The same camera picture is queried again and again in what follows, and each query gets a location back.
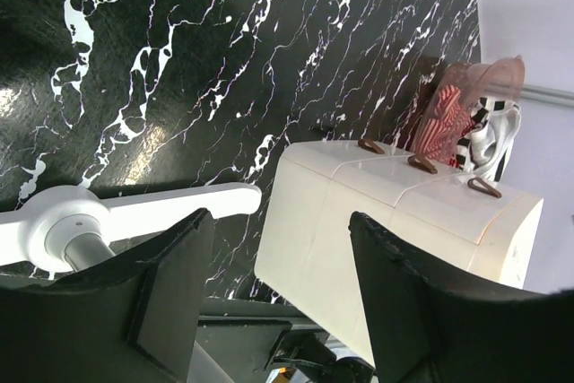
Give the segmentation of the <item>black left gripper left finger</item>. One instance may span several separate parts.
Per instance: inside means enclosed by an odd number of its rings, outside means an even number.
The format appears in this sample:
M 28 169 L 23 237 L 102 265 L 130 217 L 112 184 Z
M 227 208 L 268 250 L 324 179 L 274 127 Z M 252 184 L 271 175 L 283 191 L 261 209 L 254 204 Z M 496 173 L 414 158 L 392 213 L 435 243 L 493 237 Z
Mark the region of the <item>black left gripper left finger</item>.
M 200 209 L 52 284 L 2 289 L 2 381 L 186 381 L 213 229 Z

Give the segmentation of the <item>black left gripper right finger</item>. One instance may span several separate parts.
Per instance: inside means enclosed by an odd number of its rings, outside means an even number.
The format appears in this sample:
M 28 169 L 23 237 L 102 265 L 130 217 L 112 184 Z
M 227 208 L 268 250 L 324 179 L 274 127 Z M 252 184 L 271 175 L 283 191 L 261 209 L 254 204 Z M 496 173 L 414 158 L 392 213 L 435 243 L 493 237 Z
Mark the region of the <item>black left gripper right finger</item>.
M 365 213 L 349 231 L 381 382 L 571 382 L 573 293 L 468 273 Z

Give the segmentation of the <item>red white striped tank top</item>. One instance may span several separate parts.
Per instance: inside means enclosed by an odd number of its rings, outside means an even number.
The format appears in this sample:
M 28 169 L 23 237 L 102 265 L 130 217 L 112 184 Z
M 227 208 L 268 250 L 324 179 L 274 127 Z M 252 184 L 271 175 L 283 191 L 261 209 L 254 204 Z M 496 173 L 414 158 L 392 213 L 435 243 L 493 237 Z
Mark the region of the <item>red white striped tank top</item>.
M 458 86 L 440 87 L 423 116 L 415 151 L 427 160 L 459 168 L 457 144 L 474 124 L 470 111 Z

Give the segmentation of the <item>black white striped tank top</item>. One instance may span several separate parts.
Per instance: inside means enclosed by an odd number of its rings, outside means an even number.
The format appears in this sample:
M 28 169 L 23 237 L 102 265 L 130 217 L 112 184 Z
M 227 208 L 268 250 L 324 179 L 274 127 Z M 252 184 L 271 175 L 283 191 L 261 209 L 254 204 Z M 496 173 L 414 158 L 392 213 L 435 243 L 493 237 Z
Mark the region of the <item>black white striped tank top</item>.
M 481 97 L 471 110 L 470 123 L 457 142 L 454 166 L 489 181 L 500 182 L 520 126 L 521 110 L 516 101 Z

